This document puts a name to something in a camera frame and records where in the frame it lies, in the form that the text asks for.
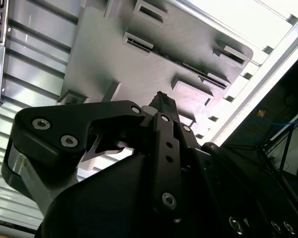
white light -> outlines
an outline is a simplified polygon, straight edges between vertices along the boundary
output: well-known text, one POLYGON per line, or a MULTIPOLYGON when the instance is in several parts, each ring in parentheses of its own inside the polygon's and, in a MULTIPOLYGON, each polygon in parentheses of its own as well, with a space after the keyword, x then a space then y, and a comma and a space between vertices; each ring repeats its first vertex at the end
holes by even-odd
POLYGON ((275 48, 291 25, 254 0, 188 0, 207 14, 265 47, 275 48))

gray plate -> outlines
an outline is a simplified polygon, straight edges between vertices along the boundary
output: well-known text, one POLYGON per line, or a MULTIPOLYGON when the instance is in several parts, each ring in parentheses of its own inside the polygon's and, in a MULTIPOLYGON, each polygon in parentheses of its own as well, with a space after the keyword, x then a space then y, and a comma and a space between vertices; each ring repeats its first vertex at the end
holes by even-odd
POLYGON ((108 1, 113 3, 112 9, 106 9, 104 1, 91 2, 93 7, 85 8, 79 20, 62 94, 70 89, 89 97, 89 102, 100 102, 112 82, 121 82, 112 100, 131 100, 143 106, 162 91, 176 100, 182 112, 194 115, 199 122, 209 116, 210 109, 223 98, 253 56, 247 46, 164 1, 147 1, 167 13, 162 24, 142 16, 137 9, 134 13, 134 0, 122 0, 120 5, 108 1), (222 89, 206 80, 202 82, 199 74, 181 65, 128 47, 123 42, 126 32, 152 44, 153 51, 160 55, 224 78, 228 86, 222 89), (244 63, 230 61, 225 46, 242 53, 244 63), (208 92, 212 101, 200 102, 196 94, 188 91, 190 87, 182 87, 183 93, 181 87, 172 90, 171 84, 179 79, 208 92))

rectangular slot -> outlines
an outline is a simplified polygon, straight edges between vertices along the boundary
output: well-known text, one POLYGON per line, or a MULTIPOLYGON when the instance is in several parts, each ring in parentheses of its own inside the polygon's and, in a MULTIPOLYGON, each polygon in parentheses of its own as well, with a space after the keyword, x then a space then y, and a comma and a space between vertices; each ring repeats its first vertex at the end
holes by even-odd
POLYGON ((225 54, 227 57, 230 57, 232 60, 240 63, 240 64, 244 64, 245 63, 245 60, 241 59, 240 57, 228 52, 225 54))
POLYGON ((209 120, 216 122, 218 120, 218 118, 214 117, 214 116, 210 116, 209 120))
POLYGON ((148 8, 146 8, 144 6, 141 6, 140 9, 139 9, 139 11, 140 12, 143 12, 144 14, 147 14, 148 16, 150 16, 150 17, 156 19, 157 21, 163 23, 162 17, 159 14, 151 11, 150 9, 148 9, 148 8))
POLYGON ((153 44, 150 44, 149 42, 144 41, 128 32, 124 35, 123 43, 146 56, 148 56, 153 49, 153 44))
POLYGON ((245 68, 250 62, 249 57, 226 45, 225 43, 218 43, 218 45, 221 47, 221 49, 215 50, 214 54, 227 63, 236 67, 245 68))
POLYGON ((164 18, 167 17, 167 13, 159 8, 143 1, 138 0, 134 9, 134 14, 142 17, 143 19, 162 27, 164 24, 164 18))
POLYGON ((3 17, 3 13, 0 13, 0 25, 2 24, 2 17, 3 17))
POLYGON ((149 47, 147 47, 147 46, 145 46, 145 45, 143 45, 143 44, 141 44, 141 43, 139 43, 139 42, 137 42, 133 39, 127 38, 127 43, 131 44, 131 45, 133 45, 133 46, 135 46, 135 47, 137 47, 137 48, 139 48, 143 51, 146 51, 148 54, 150 53, 150 48, 149 47))

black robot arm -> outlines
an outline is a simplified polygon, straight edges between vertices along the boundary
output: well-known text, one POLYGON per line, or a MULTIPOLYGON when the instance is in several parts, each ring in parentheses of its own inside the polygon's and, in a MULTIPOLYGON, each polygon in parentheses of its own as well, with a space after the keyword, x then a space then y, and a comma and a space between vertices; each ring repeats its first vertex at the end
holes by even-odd
POLYGON ((199 146, 161 92, 145 110, 129 101, 24 109, 7 151, 5 181, 44 215, 37 238, 293 235, 272 225, 287 218, 219 147, 199 146), (125 147, 133 155, 77 182, 80 162, 125 147))

